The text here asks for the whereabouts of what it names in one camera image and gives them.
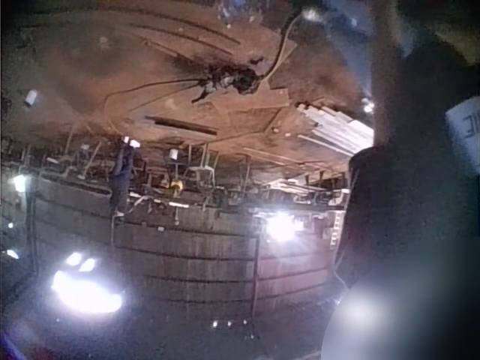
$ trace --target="light fixture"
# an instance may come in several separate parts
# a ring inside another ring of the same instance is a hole
[[[37,90],[30,90],[25,98],[25,103],[29,106],[32,106],[35,102],[35,100],[37,100],[37,95],[38,95],[38,92]]]
[[[374,111],[374,107],[371,105],[365,105],[363,106],[363,111],[365,111],[367,114],[371,114]]]
[[[14,259],[19,259],[20,257],[18,256],[18,253],[15,252],[15,250],[12,250],[12,249],[8,249],[7,250],[7,255],[9,257],[13,257]]]
[[[140,143],[136,140],[130,140],[130,146],[134,149],[136,148],[139,148],[140,147]]]
[[[70,266],[77,266],[82,261],[82,254],[81,253],[72,253],[65,262]]]
[[[52,290],[69,308],[84,314],[114,313],[122,307],[122,297],[111,294],[89,280],[75,280],[63,271],[53,277]]]
[[[367,114],[374,112],[375,103],[372,100],[364,98],[361,99],[361,103],[363,104],[363,111],[365,111]]]
[[[301,15],[308,21],[313,21],[315,23],[323,22],[324,16],[318,7],[306,7],[301,11]]]
[[[95,267],[95,259],[87,259],[79,268],[79,272],[90,272]]]
[[[15,190],[19,193],[25,193],[27,178],[24,175],[17,175],[13,178],[13,184],[15,185]]]
[[[279,212],[267,220],[267,233],[277,242],[288,242],[295,236],[293,216]]]
[[[173,202],[173,201],[170,201],[168,205],[175,206],[177,208],[185,208],[185,209],[188,209],[190,207],[188,204],[181,204],[180,202]]]

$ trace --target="wooden plank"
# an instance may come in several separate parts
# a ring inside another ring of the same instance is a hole
[[[255,94],[240,95],[236,91],[211,94],[205,99],[215,106],[224,107],[229,112],[248,111],[252,109],[268,109],[272,107],[288,107],[290,98],[288,89],[258,90]]]

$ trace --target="metal pole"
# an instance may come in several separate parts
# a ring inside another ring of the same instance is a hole
[[[27,232],[27,243],[30,248],[30,261],[31,269],[34,274],[38,275],[38,252],[37,252],[37,239],[35,234],[35,183],[33,178],[30,177],[30,184],[28,184],[28,191],[25,192],[25,201],[26,201],[26,232]]]
[[[76,128],[77,128],[77,123],[75,122],[73,123],[72,130],[70,130],[70,133],[68,134],[67,144],[65,145],[63,155],[66,155],[68,153],[68,150],[70,149],[70,143],[72,142],[72,137],[74,137],[74,132]]]
[[[112,248],[112,254],[115,253],[115,217],[112,216],[110,221],[110,247]]]
[[[241,189],[241,197],[245,197],[245,190],[247,190],[247,180],[250,177],[250,155],[247,156],[247,173],[245,174],[245,180],[243,181],[243,188]]]
[[[255,310],[257,309],[257,293],[258,293],[258,268],[260,262],[260,241],[261,234],[258,234],[255,239],[255,260],[253,262],[253,292],[252,292],[252,306],[250,317],[254,320]]]
[[[90,166],[92,165],[93,163],[93,160],[95,159],[95,157],[97,156],[97,153],[98,153],[98,150],[100,150],[100,147],[102,146],[102,142],[100,141],[97,145],[97,147],[95,148],[95,150],[93,151],[93,154],[91,155],[90,159],[88,160],[88,163],[86,164],[85,166],[85,169],[83,170],[83,173],[82,175],[79,175],[79,179],[82,179],[82,180],[85,180],[86,179],[86,176],[87,176],[87,172],[89,171],[89,168]]]

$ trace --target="support post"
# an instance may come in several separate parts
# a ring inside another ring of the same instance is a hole
[[[35,178],[29,177],[28,179],[28,190],[25,192],[25,202],[26,202],[26,235],[27,243],[30,248],[30,263],[31,269],[35,275],[38,275],[38,249],[37,249],[37,236],[36,236],[36,226],[35,226],[35,207],[36,207],[36,181]]]
[[[250,159],[251,156],[247,155],[247,172],[245,173],[245,179],[243,181],[243,187],[241,189],[241,198],[245,197],[245,191],[247,190],[247,181],[250,178]]]
[[[112,255],[115,255],[115,216],[112,216],[110,220],[110,247]]]
[[[82,175],[79,175],[79,179],[82,179],[82,180],[85,180],[86,179],[86,176],[87,176],[87,172],[89,171],[90,169],[90,166],[93,164],[93,160],[95,159],[95,157],[97,156],[97,153],[98,153],[98,150],[100,150],[100,147],[102,146],[102,142],[100,141],[97,145],[97,147],[95,148],[95,150],[93,151],[93,154],[91,155],[90,159],[88,160],[88,163],[86,164],[85,166],[85,169],[83,170],[82,172]]]
[[[250,318],[252,321],[255,318],[255,311],[257,309],[257,297],[258,297],[258,273],[260,265],[260,242],[262,236],[258,234],[255,238],[255,260],[253,262],[253,291],[252,291],[252,302],[250,309]]]

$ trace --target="dark clothing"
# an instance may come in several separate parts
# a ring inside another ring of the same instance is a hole
[[[134,148],[124,146],[118,152],[115,166],[109,174],[110,187],[112,188],[112,196],[110,197],[112,214],[116,209],[122,213],[127,210],[128,188],[133,168]]]
[[[438,40],[400,66],[388,145],[355,155],[351,195],[335,260],[351,287],[375,263],[412,244],[458,250],[479,234],[479,177],[455,157],[446,112],[478,96],[470,67]]]

